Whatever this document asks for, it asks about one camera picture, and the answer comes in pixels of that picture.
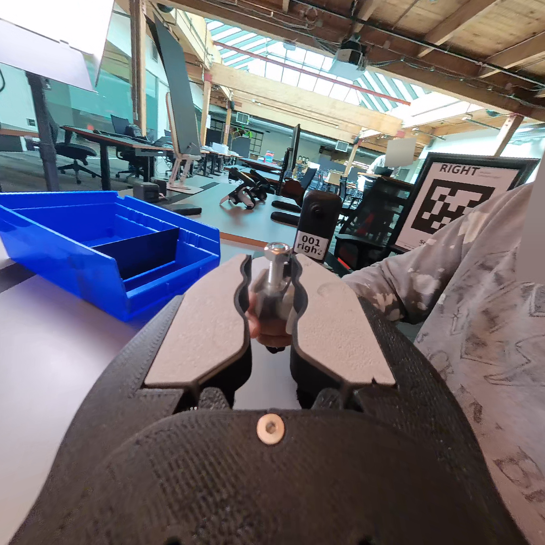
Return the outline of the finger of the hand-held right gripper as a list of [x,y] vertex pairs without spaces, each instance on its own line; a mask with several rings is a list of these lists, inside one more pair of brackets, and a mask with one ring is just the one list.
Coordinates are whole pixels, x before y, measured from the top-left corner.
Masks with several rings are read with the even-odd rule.
[[252,281],[249,288],[249,324],[250,328],[260,328],[262,325],[259,317],[263,308],[265,288],[268,286],[269,273],[259,273]]
[[285,332],[287,335],[293,334],[297,311],[294,309],[294,286],[288,286],[282,298],[282,319],[285,319]]

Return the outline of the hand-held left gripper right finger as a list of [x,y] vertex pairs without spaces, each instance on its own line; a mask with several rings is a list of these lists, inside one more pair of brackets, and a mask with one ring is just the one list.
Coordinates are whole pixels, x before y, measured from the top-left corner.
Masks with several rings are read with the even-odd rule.
[[366,386],[395,387],[396,379],[355,292],[309,257],[292,259],[297,318],[290,372],[298,395],[312,404],[335,389],[343,402]]

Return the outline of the silver bolt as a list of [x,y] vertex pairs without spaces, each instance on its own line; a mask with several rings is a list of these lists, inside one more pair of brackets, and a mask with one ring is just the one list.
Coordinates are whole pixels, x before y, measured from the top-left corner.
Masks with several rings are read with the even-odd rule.
[[279,296],[287,286],[284,278],[284,266],[289,261],[285,255],[268,257],[268,272],[264,283],[266,296]]

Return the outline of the person's right forearm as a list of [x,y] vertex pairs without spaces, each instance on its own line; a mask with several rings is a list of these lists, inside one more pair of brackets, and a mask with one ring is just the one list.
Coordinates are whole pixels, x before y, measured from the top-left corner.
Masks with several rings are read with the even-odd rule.
[[423,322],[465,273],[483,286],[521,241],[534,183],[473,208],[426,243],[345,275],[343,282],[391,322]]

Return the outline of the person's right hand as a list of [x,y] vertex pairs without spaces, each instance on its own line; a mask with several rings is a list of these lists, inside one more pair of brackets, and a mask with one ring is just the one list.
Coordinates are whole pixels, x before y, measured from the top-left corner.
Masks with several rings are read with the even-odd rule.
[[246,312],[250,337],[268,348],[285,348],[291,344],[292,337],[287,333],[287,321],[280,318],[258,317],[255,309]]

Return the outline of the black office chair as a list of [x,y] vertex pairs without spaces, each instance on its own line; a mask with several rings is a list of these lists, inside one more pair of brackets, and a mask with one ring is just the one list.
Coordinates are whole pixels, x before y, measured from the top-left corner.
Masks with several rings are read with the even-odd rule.
[[336,235],[334,258],[343,271],[366,268],[385,258],[390,239],[414,185],[377,178]]
[[56,154],[72,160],[72,163],[68,165],[57,167],[57,170],[60,173],[65,174],[67,170],[72,170],[75,174],[76,183],[78,185],[81,184],[81,180],[79,178],[80,171],[90,174],[92,178],[98,177],[97,173],[87,168],[88,158],[97,157],[97,153],[92,148],[72,143],[72,137],[67,131],[65,131],[64,141],[58,141],[59,126],[54,120],[50,120],[50,133],[53,144],[55,145]]

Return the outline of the black monitor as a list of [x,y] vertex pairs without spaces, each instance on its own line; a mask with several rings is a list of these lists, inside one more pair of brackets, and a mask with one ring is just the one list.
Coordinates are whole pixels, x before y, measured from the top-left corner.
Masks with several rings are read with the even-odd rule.
[[300,124],[297,124],[293,128],[292,132],[292,139],[289,146],[289,156],[288,156],[288,163],[285,170],[285,176],[286,177],[292,177],[293,171],[296,168],[296,161],[297,161],[297,150],[299,146],[299,140],[300,140],[300,133],[301,133],[301,126]]

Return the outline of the spare black gripper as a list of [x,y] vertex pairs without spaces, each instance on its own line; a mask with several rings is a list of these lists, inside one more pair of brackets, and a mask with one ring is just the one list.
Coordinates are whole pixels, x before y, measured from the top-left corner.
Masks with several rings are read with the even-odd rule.
[[234,182],[234,189],[224,196],[220,205],[243,204],[252,210],[258,203],[265,202],[269,194],[275,194],[280,174],[273,171],[259,171],[250,167],[232,166],[228,169],[228,180]]

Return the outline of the black bin divider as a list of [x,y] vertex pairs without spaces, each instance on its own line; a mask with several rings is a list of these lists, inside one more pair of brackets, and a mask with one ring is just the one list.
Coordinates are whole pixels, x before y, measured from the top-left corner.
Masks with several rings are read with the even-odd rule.
[[125,281],[175,262],[179,235],[180,228],[175,227],[94,246],[93,249],[113,258],[120,278]]

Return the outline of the black framed marker sign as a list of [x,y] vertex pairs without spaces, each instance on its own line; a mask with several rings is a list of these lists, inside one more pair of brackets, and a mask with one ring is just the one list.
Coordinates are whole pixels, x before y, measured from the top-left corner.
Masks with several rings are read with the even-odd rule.
[[387,246],[398,253],[418,248],[473,208],[526,183],[539,162],[428,153]]

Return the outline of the small black box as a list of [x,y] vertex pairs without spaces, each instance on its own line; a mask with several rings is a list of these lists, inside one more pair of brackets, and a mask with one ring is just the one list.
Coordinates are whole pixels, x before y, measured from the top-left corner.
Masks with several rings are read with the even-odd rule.
[[167,181],[154,179],[152,181],[135,181],[133,197],[148,203],[157,204],[166,199]]

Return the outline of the blue plastic bin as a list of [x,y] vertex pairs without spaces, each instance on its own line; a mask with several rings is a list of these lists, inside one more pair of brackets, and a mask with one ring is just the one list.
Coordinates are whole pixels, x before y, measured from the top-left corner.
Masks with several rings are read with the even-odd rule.
[[[93,249],[175,227],[175,262],[125,281]],[[122,322],[151,317],[221,256],[217,228],[114,191],[1,193],[1,238],[13,261]]]

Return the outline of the wooden stand with black panel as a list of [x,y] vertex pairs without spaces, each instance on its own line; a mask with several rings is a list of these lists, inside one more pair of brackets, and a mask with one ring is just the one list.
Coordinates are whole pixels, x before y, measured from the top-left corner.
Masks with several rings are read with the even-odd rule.
[[186,178],[193,162],[201,159],[201,139],[197,129],[185,55],[181,45],[156,16],[154,24],[156,35],[154,40],[169,86],[166,107],[174,165],[167,181],[167,189],[181,194],[196,194],[202,189],[187,185]]

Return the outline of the dark office desk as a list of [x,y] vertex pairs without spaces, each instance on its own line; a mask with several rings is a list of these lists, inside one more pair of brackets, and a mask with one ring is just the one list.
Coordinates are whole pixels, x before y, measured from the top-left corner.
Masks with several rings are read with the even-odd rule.
[[82,136],[85,140],[99,144],[100,147],[100,169],[101,169],[101,189],[103,191],[111,191],[111,172],[110,160],[108,158],[108,147],[122,147],[132,149],[135,156],[144,158],[146,166],[144,168],[143,180],[150,182],[154,177],[154,161],[155,158],[165,158],[168,154],[173,154],[173,149],[165,146],[154,146],[151,143],[144,143],[133,140],[121,135],[108,135],[105,133],[95,133],[88,129],[80,129],[77,127],[62,125],[60,126],[65,131],[65,142],[69,143],[73,134]]

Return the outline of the black support post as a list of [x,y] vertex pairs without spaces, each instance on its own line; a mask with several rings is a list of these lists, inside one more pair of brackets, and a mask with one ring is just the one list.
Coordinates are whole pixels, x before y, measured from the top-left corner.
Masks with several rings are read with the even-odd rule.
[[40,140],[39,153],[43,163],[46,187],[48,191],[58,192],[60,186],[56,165],[55,139],[51,133],[50,117],[44,91],[44,78],[28,71],[25,72],[25,75],[30,85],[34,104]]

